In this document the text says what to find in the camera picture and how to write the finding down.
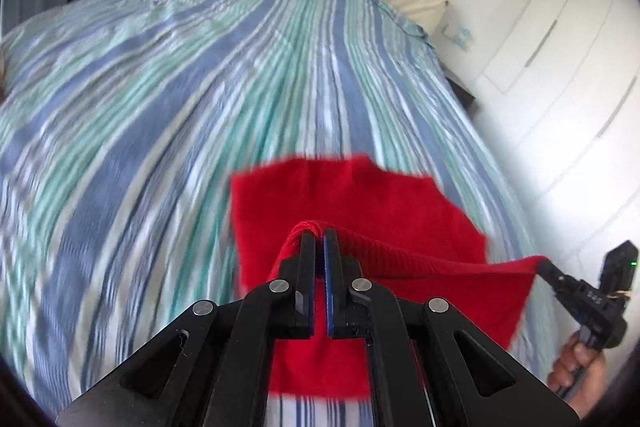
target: metal screw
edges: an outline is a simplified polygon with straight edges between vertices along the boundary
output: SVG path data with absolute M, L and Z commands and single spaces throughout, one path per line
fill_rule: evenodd
M 449 303 L 445 299 L 436 297 L 429 301 L 429 309 L 435 313 L 444 313 L 449 309 Z
M 369 279 L 364 279 L 364 277 L 360 277 L 359 279 L 354 279 L 351 283 L 356 292 L 366 292 L 371 289 L 371 281 Z
M 289 283 L 284 279 L 274 279 L 269 283 L 269 289 L 274 293 L 286 292 L 289 289 Z
M 196 315 L 209 315 L 213 311 L 213 304 L 209 301 L 198 301 L 193 305 L 192 309 Z

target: red cloth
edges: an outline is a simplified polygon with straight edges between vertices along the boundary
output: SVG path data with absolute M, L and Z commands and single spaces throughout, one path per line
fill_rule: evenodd
M 485 238 L 428 177 L 385 172 L 365 156 L 292 159 L 231 182 L 242 292 L 276 277 L 300 233 L 338 231 L 343 255 L 365 277 L 417 302 L 443 297 L 507 348 L 542 257 L 489 265 Z M 369 396 L 361 339 L 326 336 L 324 288 L 316 287 L 316 334 L 276 343 L 270 391 L 332 398 Z

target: bed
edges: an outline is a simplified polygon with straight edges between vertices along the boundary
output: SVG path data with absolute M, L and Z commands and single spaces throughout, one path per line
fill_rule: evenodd
M 197 299 L 237 298 L 229 175 L 366 153 L 429 173 L 500 262 L 536 253 L 428 32 L 446 0 L 79 0 L 3 39 L 0 352 L 56 415 Z M 556 349 L 536 285 L 511 352 Z M 271 396 L 268 425 L 370 425 Z

